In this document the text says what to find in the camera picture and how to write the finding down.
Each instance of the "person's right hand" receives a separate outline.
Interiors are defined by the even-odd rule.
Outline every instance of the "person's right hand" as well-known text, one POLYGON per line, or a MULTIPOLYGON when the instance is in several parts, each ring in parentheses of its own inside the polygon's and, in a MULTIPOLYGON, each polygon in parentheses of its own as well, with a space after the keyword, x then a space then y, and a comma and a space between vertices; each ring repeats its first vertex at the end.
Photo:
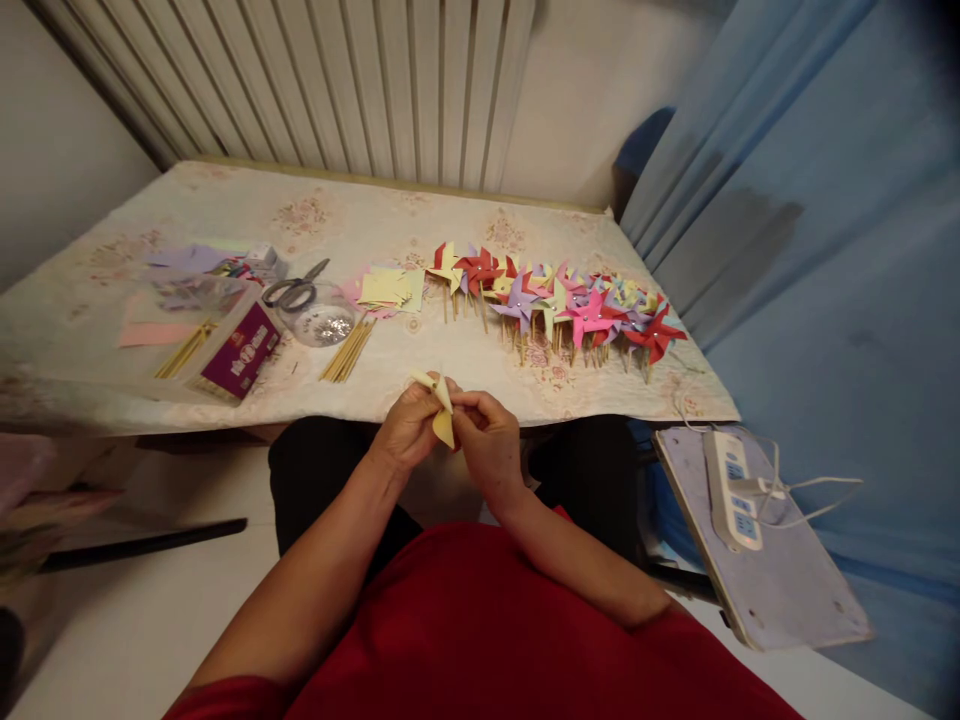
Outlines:
POLYGON ((520 424, 486 392, 450 394, 453 429, 460 440, 470 477, 495 517, 522 496, 520 424))

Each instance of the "floor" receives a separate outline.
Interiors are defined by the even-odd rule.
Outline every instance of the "floor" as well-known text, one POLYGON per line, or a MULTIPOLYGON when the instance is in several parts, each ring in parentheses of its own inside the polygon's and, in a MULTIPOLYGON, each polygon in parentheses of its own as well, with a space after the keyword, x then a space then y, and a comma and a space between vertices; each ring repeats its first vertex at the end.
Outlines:
MULTIPOLYGON (((123 460, 132 472, 122 503, 83 526, 73 544, 131 537, 131 525, 161 529, 171 519, 186 525, 247 517, 249 527, 227 538, 24 585, 12 605, 28 627, 32 679, 10 718, 163 714, 277 560, 266 453, 248 448, 170 456, 128 449, 123 460)), ((431 463, 430 472, 411 480, 404 507, 425 525, 476 518, 481 499, 462 459, 438 456, 431 463), (441 476, 443 482, 434 479, 441 476)), ((806 718, 929 717, 813 651, 748 650, 723 626, 715 607, 684 603, 806 718)))

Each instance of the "power cord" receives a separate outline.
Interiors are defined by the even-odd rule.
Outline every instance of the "power cord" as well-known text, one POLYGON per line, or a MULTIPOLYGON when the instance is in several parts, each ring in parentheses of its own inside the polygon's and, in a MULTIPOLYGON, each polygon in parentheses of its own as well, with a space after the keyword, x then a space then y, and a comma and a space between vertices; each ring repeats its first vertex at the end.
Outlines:
MULTIPOLYGON (((770 487, 767 488, 767 491, 763 497, 763 502, 760 503, 760 508, 757 510, 757 517, 754 518, 758 523, 763 525, 763 527, 778 528, 780 530, 786 530, 787 528, 796 527, 801 523, 808 522, 815 517, 826 515, 828 512, 830 512, 831 510, 835 510, 836 508, 840 507, 843 503, 845 503, 847 500, 849 500, 851 497, 853 497, 853 495, 857 492, 857 490, 860 489, 860 486, 863 485, 863 480, 861 478, 837 478, 837 477, 829 477, 829 476, 817 477, 817 478, 813 478, 812 480, 804 480, 803 482, 800 482, 800 483, 787 485, 780 479, 780 446, 777 444, 777 442, 775 440, 771 440, 770 438, 766 438, 761 435, 755 435, 754 433, 750 432, 747 428, 743 427, 743 425, 737 425, 736 427, 740 428, 745 433, 747 433, 747 435, 749 435, 754 440, 756 440, 757 445, 759 445, 760 441, 763 440, 765 442, 770 443, 773 446, 773 463, 771 463, 773 465, 773 482, 771 482, 770 487), (767 503, 770 502, 770 497, 774 493, 782 492, 782 493, 789 494, 798 488, 810 487, 811 485, 820 485, 821 483, 827 483, 827 482, 844 483, 844 484, 853 485, 854 487, 850 488, 849 492, 847 492, 846 495, 841 497, 835 503, 831 503, 830 505, 827 505, 826 507, 822 507, 819 510, 814 510, 813 512, 807 513, 806 515, 803 515, 802 517, 799 517, 796 520, 791 520, 788 523, 769 523, 765 520, 760 519, 763 516, 763 511, 767 509, 767 503)), ((767 462, 770 462, 770 457, 763 451, 762 447, 760 448, 760 452, 763 453, 763 456, 767 459, 767 462)))
MULTIPOLYGON (((688 367, 687 369, 690 370, 691 372, 696 372, 701 375, 704 374, 703 371, 694 370, 693 368, 688 367)), ((683 410, 684 401, 687 399, 687 393, 690 392, 690 390, 693 388, 694 384, 696 384, 698 380, 699 378, 696 376, 693 376, 690 378, 690 382, 688 382, 686 386, 683 388, 683 392, 680 393, 679 398, 674 403, 674 406, 677 412, 680 414, 680 419, 683 420, 683 424, 686 425, 688 430, 693 430, 694 432, 698 432, 698 433, 707 433, 707 432, 710 432, 710 430, 719 430, 720 428, 715 423, 710 423, 709 426, 704 426, 704 425, 698 426, 698 425, 691 425, 689 420, 687 420, 686 413, 683 410)), ((764 493, 763 502, 760 503, 760 508, 757 510, 757 516, 754 518, 754 520, 760 523, 763 527, 786 530, 787 528, 796 527, 801 523, 808 522, 815 517, 826 515, 828 512, 830 512, 831 510, 835 510, 840 505, 842 505, 847 500, 849 500, 851 497, 853 497, 853 495, 857 492, 857 490, 860 489, 860 486, 863 485, 863 480, 861 478, 837 478, 837 477, 828 477, 828 476, 813 478, 812 480, 805 480, 801 483, 795 483, 793 485, 787 485, 780 479, 780 446, 777 444, 777 442, 775 440, 771 440, 770 438, 766 438, 761 435, 755 435, 750 430, 745 428, 743 425, 737 425, 736 427, 740 428, 747 435, 749 435, 754 440, 756 440, 758 446, 760 446, 761 440, 763 440, 764 442, 768 442, 770 443, 770 445, 773 446, 773 462, 770 463, 773 466, 773 481, 770 483, 770 486, 767 488, 766 492, 764 493), (835 503, 827 505, 826 507, 822 507, 819 510, 814 510, 813 512, 807 513, 806 515, 796 520, 791 520, 788 523, 769 523, 765 520, 760 519, 763 516, 763 511, 767 509, 767 504, 770 502, 770 497, 774 495, 774 493, 780 492, 784 494, 789 494, 798 488, 810 487, 811 485, 819 485, 821 483, 827 483, 827 482, 851 484, 854 487, 852 487, 846 495, 841 497, 835 503)), ((767 462, 769 463, 770 457, 767 455, 766 452, 764 452, 762 446, 760 447, 760 452, 763 453, 763 456, 766 458, 767 462)))

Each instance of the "blue curtain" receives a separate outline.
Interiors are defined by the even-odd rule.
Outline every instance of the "blue curtain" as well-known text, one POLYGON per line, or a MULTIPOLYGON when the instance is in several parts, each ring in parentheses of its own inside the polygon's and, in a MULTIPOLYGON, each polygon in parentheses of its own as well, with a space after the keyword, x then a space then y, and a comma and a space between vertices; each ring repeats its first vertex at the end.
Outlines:
POLYGON ((745 423, 779 441, 784 480, 866 481, 814 525, 877 639, 823 653, 949 717, 960 123, 923 5, 740 0, 621 225, 745 423))

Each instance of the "radiator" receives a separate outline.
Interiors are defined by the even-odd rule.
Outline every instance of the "radiator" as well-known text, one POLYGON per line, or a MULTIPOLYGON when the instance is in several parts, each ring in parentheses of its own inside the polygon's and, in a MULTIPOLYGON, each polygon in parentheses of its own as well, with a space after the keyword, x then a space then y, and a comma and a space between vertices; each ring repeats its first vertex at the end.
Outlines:
POLYGON ((32 0, 163 166, 496 192, 535 0, 32 0))

